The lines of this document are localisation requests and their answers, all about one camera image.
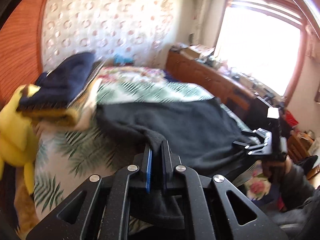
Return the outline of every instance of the cardboard box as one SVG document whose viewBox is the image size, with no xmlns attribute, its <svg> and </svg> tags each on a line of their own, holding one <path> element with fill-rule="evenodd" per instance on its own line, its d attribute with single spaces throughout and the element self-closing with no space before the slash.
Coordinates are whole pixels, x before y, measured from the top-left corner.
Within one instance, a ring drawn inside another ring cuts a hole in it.
<svg viewBox="0 0 320 240">
<path fill-rule="evenodd" d="M 195 58 L 199 58 L 201 53 L 197 52 L 195 50 L 193 50 L 192 48 L 188 47 L 185 49 L 181 50 L 182 52 L 186 53 L 188 56 L 190 56 L 190 58 L 195 59 Z"/>
</svg>

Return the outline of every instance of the yellow stuffed animal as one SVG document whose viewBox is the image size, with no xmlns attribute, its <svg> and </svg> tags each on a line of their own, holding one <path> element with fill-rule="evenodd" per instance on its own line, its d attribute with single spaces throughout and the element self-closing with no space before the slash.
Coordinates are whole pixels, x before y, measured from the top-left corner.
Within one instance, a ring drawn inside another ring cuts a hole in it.
<svg viewBox="0 0 320 240">
<path fill-rule="evenodd" d="M 24 180 L 29 194 L 34 189 L 34 165 L 38 151 L 38 139 L 33 133 L 31 119 L 17 113 L 21 98 L 20 86 L 14 92 L 10 102 L 0 112 L 0 179 L 2 179 L 4 162 L 14 167 L 24 167 Z M 28 85 L 28 97 L 40 87 Z"/>
</svg>

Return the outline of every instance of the black metal bracket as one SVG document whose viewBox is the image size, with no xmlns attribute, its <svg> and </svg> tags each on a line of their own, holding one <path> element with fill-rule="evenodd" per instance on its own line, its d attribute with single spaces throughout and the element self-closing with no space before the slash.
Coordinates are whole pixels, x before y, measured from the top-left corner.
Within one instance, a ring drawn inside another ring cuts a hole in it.
<svg viewBox="0 0 320 240">
<path fill-rule="evenodd" d="M 247 155 L 250 156 L 284 162 L 288 149 L 286 139 L 281 137 L 280 115 L 278 108 L 268 108 L 267 120 L 269 121 L 270 131 L 261 128 L 253 131 L 242 131 L 243 135 L 258 138 L 260 144 L 250 146 L 245 143 L 235 141 L 233 142 L 233 146 L 244 150 Z"/>
<path fill-rule="evenodd" d="M 188 240 L 287 239 L 286 234 L 226 178 L 213 178 L 181 164 L 167 141 L 161 145 L 165 195 L 181 195 Z M 27 240 L 126 240 L 130 195 L 148 194 L 152 151 L 136 155 L 115 175 L 90 176 L 27 236 Z"/>
</svg>

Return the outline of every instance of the wooden dresser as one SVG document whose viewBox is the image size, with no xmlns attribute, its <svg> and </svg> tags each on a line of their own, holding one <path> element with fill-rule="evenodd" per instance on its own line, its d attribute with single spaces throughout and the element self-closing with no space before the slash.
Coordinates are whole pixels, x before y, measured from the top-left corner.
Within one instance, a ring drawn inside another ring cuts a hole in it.
<svg viewBox="0 0 320 240">
<path fill-rule="evenodd" d="M 207 65 L 173 51 L 169 51 L 166 70 L 181 82 L 195 83 L 204 87 L 245 121 L 255 98 L 246 87 Z"/>
</svg>

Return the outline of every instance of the blue object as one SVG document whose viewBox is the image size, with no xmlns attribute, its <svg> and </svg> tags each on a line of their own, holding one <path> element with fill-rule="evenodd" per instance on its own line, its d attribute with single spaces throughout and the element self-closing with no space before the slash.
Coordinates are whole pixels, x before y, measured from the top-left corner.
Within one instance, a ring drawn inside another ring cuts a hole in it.
<svg viewBox="0 0 320 240">
<path fill-rule="evenodd" d="M 132 64 L 133 65 L 133 58 L 126 58 L 122 57 L 119 54 L 116 54 L 114 59 L 113 59 L 113 65 L 118 66 L 118 65 L 123 65 L 125 66 L 126 64 Z"/>
<path fill-rule="evenodd" d="M 146 183 L 146 190 L 147 193 L 150 193 L 150 181 L 151 181 L 151 163 L 152 163 L 152 151 L 150 150 L 148 156 L 148 165 L 147 165 L 147 183 Z"/>
<path fill-rule="evenodd" d="M 172 75 L 169 74 L 168 71 L 164 70 L 164 73 L 165 73 L 165 79 L 168 80 L 169 82 L 181 82 L 177 79 L 175 79 Z"/>
</svg>

